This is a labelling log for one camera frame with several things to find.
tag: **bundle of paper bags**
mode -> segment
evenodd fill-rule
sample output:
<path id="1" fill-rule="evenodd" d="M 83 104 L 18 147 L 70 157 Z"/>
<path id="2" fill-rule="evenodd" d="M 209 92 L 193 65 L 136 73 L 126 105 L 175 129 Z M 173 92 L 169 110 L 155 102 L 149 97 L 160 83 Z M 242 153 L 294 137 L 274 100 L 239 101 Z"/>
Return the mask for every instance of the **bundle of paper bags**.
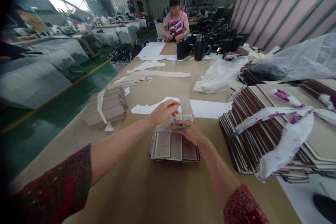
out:
<path id="1" fill-rule="evenodd" d="M 103 94 L 102 92 L 93 94 L 84 109 L 84 117 L 89 126 L 105 125 L 104 119 L 99 113 L 99 108 L 107 122 L 113 123 L 126 117 L 128 107 L 124 89 L 115 87 L 103 92 Z"/>
<path id="2" fill-rule="evenodd" d="M 289 183 L 308 182 L 311 173 L 336 178 L 336 80 L 257 84 L 233 100 L 219 123 L 236 172 L 259 179 L 270 172 Z"/>

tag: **yellow floor line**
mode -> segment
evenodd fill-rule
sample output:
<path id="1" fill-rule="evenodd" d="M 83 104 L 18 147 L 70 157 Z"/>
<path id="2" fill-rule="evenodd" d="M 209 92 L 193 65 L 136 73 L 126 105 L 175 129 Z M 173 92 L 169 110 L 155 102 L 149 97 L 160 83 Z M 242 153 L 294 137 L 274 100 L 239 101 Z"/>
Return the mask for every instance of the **yellow floor line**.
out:
<path id="1" fill-rule="evenodd" d="M 92 73 L 94 73 L 95 71 L 97 71 L 99 68 L 105 66 L 108 62 L 110 62 L 110 60 L 105 61 L 103 64 L 97 66 L 95 69 L 93 69 L 92 71 L 88 72 L 86 75 L 84 75 L 83 77 L 79 78 L 78 80 L 76 80 L 70 87 L 68 87 L 67 89 L 65 89 L 64 91 L 62 91 L 61 93 L 59 93 L 58 95 L 56 95 L 55 97 L 53 97 L 52 99 L 50 99 L 49 101 L 47 101 L 45 104 L 43 104 L 41 107 L 30 111 L 28 114 L 25 114 L 24 116 L 22 116 L 20 119 L 16 120 L 15 122 L 13 122 L 12 124 L 8 125 L 7 127 L 5 127 L 4 129 L 2 129 L 0 131 L 0 134 L 5 134 L 6 132 L 10 131 L 11 129 L 13 129 L 15 126 L 17 126 L 19 123 L 23 122 L 24 120 L 26 120 L 28 117 L 30 117 L 31 115 L 35 114 L 37 111 L 39 111 L 41 108 L 43 108 L 44 106 L 46 106 L 47 104 L 49 104 L 50 102 L 52 102 L 53 100 L 55 100 L 57 97 L 59 97 L 60 95 L 64 94 L 66 91 L 68 91 L 70 88 L 72 88 L 73 86 L 75 86 L 76 84 L 78 84 L 79 82 L 81 82 L 82 80 L 84 80 L 85 78 L 87 78 L 88 76 L 90 76 Z"/>

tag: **striped apron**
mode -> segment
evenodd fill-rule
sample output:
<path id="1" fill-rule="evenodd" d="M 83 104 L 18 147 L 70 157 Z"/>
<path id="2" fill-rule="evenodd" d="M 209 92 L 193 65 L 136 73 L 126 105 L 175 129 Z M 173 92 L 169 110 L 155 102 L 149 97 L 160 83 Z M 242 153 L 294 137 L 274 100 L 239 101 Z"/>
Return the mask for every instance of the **striped apron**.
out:
<path id="1" fill-rule="evenodd" d="M 170 35 L 173 38 L 176 37 L 177 35 L 182 34 L 182 22 L 181 22 L 182 14 L 183 14 L 183 11 L 181 12 L 180 20 L 173 21 L 173 13 L 171 12 L 172 17 L 171 17 L 171 21 L 169 25 L 169 31 L 170 31 Z"/>

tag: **table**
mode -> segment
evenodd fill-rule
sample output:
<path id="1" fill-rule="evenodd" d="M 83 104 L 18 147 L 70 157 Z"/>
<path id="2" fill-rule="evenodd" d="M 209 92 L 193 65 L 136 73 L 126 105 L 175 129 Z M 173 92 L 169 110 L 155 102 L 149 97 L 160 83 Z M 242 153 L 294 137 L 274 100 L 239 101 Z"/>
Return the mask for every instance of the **table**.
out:
<path id="1" fill-rule="evenodd" d="M 126 75 L 127 70 L 142 63 L 134 59 L 112 81 Z M 127 118 L 115 123 L 115 131 L 145 117 L 131 114 L 137 105 L 151 105 L 166 96 L 188 95 L 190 99 L 225 102 L 232 91 L 218 94 L 192 92 L 195 82 L 209 68 L 210 61 L 165 61 L 165 66 L 151 70 L 190 72 L 190 77 L 150 76 L 131 86 L 126 97 Z M 218 119 L 196 118 L 196 124 L 213 142 L 229 167 L 233 165 Z M 90 128 L 81 111 L 44 149 L 44 151 L 10 184 L 20 190 L 27 182 L 42 175 L 88 143 L 95 143 L 114 132 Z M 218 199 L 204 160 L 198 164 L 153 162 L 148 156 L 152 132 L 128 152 L 89 193 L 85 208 L 76 216 L 76 223 L 222 223 Z M 275 177 L 266 184 L 255 176 L 237 174 L 248 185 L 271 223 L 300 223 L 286 194 Z"/>

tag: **pink shirt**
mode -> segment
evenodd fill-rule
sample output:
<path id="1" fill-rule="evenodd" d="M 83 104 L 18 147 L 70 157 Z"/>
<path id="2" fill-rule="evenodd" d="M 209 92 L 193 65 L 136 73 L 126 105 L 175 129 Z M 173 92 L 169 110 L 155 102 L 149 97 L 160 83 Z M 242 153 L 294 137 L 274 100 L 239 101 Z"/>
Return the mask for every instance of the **pink shirt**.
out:
<path id="1" fill-rule="evenodd" d="M 180 10 L 180 14 L 179 14 L 178 17 L 174 17 L 174 16 L 173 16 L 173 21 L 178 21 L 178 20 L 180 20 L 181 12 L 182 12 L 182 11 Z M 170 21 L 171 21 L 171 19 L 172 19 L 171 16 L 172 16 L 172 13 L 171 13 L 171 12 L 168 12 L 166 18 L 165 18 L 164 21 L 163 21 L 163 23 L 164 23 L 165 25 L 168 25 L 168 26 L 169 26 Z M 186 28 L 189 27 L 188 16 L 187 16 L 187 14 L 186 14 L 185 12 L 183 12 L 182 17 L 181 17 L 181 26 L 182 26 L 182 32 L 185 32 Z"/>

